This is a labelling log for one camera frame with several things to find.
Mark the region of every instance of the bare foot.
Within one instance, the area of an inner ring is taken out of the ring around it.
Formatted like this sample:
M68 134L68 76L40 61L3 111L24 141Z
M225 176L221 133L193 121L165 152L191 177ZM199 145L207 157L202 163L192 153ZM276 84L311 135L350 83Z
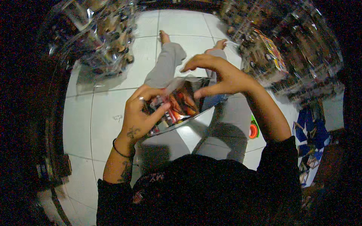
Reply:
M226 42L227 41L227 39L223 39L223 40L220 40L220 41L218 41L217 43L216 43L216 45L215 45L215 49L220 49L220 50L223 50L223 49L225 49L225 47L226 47Z
M160 30L160 38L162 45L171 42L170 37L163 30Z

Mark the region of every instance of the green object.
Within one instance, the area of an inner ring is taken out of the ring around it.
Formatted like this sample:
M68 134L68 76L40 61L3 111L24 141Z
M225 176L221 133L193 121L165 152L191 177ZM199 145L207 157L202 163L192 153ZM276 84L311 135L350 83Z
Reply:
M260 136L260 128L258 123L256 122L256 119L254 118L254 115L251 114L251 124L256 125L256 127L258 128L258 135L256 135L256 138Z

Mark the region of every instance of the hand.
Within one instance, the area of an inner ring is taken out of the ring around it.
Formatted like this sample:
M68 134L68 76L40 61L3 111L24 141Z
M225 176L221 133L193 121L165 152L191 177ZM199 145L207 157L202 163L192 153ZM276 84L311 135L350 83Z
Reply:
M200 54L194 56L186 63L185 68L181 72L195 70L196 68L205 68L216 71L219 83L213 86L199 89L195 92L196 99L212 96L216 94L235 94L247 91L251 85L257 85L256 81L237 69L225 59L210 54Z
M164 91L161 89L151 88L148 85L143 85L137 89L126 102L125 118L118 137L130 144L135 144L146 135L170 108L170 103L163 104L152 115L146 115L142 111L144 101L140 100L139 97L148 101L151 97L163 94Z

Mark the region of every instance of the orange object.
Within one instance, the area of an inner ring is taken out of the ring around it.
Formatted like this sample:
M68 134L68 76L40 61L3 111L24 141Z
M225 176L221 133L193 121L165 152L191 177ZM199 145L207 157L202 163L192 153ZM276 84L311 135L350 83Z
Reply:
M254 139L257 135L258 135L258 127L256 127L256 125L254 125L254 124L251 124L249 138Z

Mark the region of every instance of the hand tattoo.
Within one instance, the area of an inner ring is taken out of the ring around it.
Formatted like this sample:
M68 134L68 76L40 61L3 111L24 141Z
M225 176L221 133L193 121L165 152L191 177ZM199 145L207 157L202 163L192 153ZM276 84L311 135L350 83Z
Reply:
M123 170L121 179L119 179L118 182L129 183L132 179L132 163L129 161L124 161L122 164L125 166L125 169Z
M139 128L135 128L134 126L132 126L132 128L130 128L130 131L127 133L127 137L134 139L135 135L137 134L137 132L141 131Z

